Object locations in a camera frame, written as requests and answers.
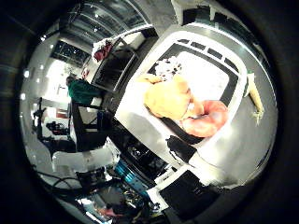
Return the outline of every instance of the food item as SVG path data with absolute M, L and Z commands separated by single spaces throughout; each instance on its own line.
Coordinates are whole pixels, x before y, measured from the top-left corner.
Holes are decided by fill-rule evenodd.
M 158 118 L 182 119 L 192 99 L 187 81 L 174 75 L 170 81 L 151 85 L 144 96 L 144 104 Z
M 181 125 L 186 133 L 197 137 L 209 137 L 224 125 L 228 119 L 228 110 L 221 101 L 203 101 L 200 104 L 205 109 L 204 115 L 197 119 L 184 119 Z

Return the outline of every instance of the person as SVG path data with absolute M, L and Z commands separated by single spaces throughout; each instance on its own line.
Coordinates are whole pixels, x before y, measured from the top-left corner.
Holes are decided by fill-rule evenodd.
M 97 89 L 86 80 L 75 79 L 72 76 L 66 78 L 68 94 L 76 103 L 90 105 L 93 97 L 103 97 L 104 91 Z

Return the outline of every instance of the teal object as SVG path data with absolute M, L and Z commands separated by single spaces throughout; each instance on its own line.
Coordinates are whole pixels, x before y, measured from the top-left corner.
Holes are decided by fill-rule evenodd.
M 90 105 L 93 97 L 100 96 L 101 91 L 87 81 L 77 79 L 69 84 L 68 95 L 77 103 Z

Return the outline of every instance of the ceiling light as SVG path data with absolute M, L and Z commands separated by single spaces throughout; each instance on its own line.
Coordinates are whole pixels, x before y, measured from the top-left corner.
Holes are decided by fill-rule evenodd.
M 21 100 L 25 100 L 26 99 L 26 94 L 22 93 L 20 97 L 21 97 Z
M 28 70 L 26 70 L 25 72 L 24 72 L 24 77 L 29 77 L 29 71 Z

